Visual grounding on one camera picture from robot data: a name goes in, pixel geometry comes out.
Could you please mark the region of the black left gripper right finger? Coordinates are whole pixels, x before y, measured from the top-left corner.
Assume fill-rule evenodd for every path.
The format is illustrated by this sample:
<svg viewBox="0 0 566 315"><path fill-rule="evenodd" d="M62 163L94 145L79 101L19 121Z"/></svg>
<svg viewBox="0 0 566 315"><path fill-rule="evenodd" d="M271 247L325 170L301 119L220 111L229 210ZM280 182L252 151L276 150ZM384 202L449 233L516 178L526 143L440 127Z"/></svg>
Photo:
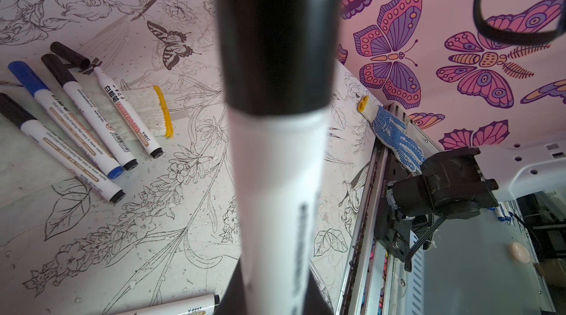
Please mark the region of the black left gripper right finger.
<svg viewBox="0 0 566 315"><path fill-rule="evenodd" d="M333 311L316 282L314 268L310 267L310 278L307 287L307 315L332 315Z"/></svg>

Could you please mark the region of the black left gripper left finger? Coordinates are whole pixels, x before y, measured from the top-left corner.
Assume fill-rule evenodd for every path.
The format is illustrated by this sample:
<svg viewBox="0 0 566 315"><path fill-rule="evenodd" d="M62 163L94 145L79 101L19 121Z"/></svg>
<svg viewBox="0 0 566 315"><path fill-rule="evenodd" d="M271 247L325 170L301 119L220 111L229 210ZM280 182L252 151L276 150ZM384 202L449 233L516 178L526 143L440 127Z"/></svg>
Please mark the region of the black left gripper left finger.
<svg viewBox="0 0 566 315"><path fill-rule="evenodd" d="M247 315L245 287L241 261L238 260L224 296L215 308L214 315Z"/></svg>

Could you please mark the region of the white marker red label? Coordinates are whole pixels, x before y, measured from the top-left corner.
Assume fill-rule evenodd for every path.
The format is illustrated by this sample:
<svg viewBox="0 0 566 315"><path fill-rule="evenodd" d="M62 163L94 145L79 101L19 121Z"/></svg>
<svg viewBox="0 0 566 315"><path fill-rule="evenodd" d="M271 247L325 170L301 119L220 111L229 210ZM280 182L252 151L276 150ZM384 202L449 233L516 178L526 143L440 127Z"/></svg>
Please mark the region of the white marker red label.
<svg viewBox="0 0 566 315"><path fill-rule="evenodd" d="M118 161L102 147L25 62L13 61L8 64L8 69L44 107L51 119L108 178L116 179L123 174L122 166Z"/></svg>

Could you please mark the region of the black pen cap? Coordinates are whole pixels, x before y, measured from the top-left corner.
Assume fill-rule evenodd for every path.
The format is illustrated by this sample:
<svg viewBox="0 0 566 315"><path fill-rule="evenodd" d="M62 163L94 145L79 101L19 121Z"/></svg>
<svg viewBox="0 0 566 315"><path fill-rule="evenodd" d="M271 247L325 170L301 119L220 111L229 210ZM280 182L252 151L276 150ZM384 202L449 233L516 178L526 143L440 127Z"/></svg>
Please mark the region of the black pen cap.
<svg viewBox="0 0 566 315"><path fill-rule="evenodd" d="M50 49L54 54L69 62L71 67L78 68L79 70L88 70L91 66L91 61L88 58L60 42L51 43Z"/></svg>

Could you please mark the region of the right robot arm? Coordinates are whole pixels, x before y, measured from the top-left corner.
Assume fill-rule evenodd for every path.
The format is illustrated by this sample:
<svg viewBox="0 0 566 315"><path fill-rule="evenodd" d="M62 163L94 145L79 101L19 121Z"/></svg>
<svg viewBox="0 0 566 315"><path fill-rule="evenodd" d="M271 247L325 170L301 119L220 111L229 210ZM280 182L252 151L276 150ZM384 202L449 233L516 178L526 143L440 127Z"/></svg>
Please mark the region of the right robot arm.
<svg viewBox="0 0 566 315"><path fill-rule="evenodd" d="M516 16L483 18L481 0L474 0L473 20L478 34L518 50L546 47L561 36L565 26L541 32L553 14L564 14L564 0L545 0ZM494 207L502 201L556 187L565 176L565 142L513 149L501 147L508 136L504 121L496 121L477 132L455 130L442 139L443 151L425 157L407 134L408 126L382 106L367 100L358 111L371 123L377 138L390 148L412 177L395 182L390 204L402 209L429 208L470 203Z"/></svg>

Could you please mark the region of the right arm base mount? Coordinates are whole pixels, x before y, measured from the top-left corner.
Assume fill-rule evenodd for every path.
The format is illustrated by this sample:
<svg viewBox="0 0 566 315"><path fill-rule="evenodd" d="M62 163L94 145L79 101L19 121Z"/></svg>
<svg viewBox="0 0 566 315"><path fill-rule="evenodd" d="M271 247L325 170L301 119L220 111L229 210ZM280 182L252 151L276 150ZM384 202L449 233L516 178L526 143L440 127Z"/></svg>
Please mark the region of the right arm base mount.
<svg viewBox="0 0 566 315"><path fill-rule="evenodd" d="M413 270L413 257L448 219L471 219L496 207L498 183L486 179L479 148L458 148L428 157L411 175L393 159L386 168L377 206L374 239Z"/></svg>

